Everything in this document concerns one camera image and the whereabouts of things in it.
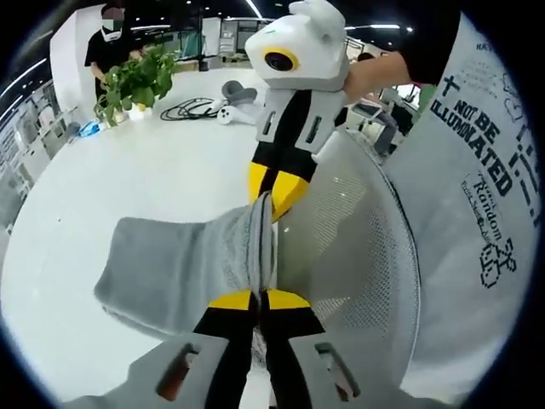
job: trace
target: chair backrest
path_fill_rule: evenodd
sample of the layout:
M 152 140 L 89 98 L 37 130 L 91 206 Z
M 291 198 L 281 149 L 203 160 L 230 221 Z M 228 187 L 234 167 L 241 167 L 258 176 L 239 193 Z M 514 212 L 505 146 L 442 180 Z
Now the chair backrest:
M 334 133 L 307 195 L 280 219 L 278 288 L 312 304 L 359 385 L 365 344 L 384 354 L 376 370 L 399 384 L 416 335 L 416 252 L 395 192 L 361 143 Z

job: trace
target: gray towel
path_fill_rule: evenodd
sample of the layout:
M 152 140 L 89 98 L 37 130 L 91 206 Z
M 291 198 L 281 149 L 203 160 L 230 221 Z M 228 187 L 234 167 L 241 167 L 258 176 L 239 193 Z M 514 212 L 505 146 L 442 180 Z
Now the gray towel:
M 193 331 L 209 302 L 268 287 L 273 270 L 272 204 L 254 204 L 206 223 L 124 218 L 95 287 L 107 313 L 165 339 Z

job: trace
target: blue object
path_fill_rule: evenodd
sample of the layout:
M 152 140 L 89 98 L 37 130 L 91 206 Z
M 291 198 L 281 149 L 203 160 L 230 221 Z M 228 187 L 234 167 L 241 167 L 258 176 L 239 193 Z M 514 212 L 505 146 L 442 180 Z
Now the blue object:
M 95 121 L 91 121 L 85 124 L 85 126 L 83 126 L 77 134 L 81 136 L 82 138 L 84 138 L 87 136 L 94 135 L 98 132 L 100 132 L 100 126 Z

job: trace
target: white wall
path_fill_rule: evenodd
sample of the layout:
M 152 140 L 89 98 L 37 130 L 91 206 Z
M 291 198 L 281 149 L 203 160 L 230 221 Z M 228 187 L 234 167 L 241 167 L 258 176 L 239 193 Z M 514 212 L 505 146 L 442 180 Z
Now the white wall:
M 79 107 L 82 119 L 95 115 L 95 78 L 84 66 L 89 39 L 100 29 L 102 5 L 76 10 L 50 42 L 51 73 L 60 109 Z
M 76 13 L 65 21 L 49 42 L 49 61 L 54 92 L 62 111 L 74 108 L 81 98 L 75 38 Z
M 210 17 L 203 19 L 203 35 L 206 37 L 204 55 L 218 55 L 220 53 L 221 19 Z

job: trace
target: white robot head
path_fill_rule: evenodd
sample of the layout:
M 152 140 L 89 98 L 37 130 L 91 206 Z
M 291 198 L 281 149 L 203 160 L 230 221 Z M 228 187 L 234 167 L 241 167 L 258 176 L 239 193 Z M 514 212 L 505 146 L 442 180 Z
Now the white robot head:
M 290 12 L 248 39 L 252 66 L 271 88 L 338 91 L 348 70 L 344 17 L 325 0 L 292 3 Z

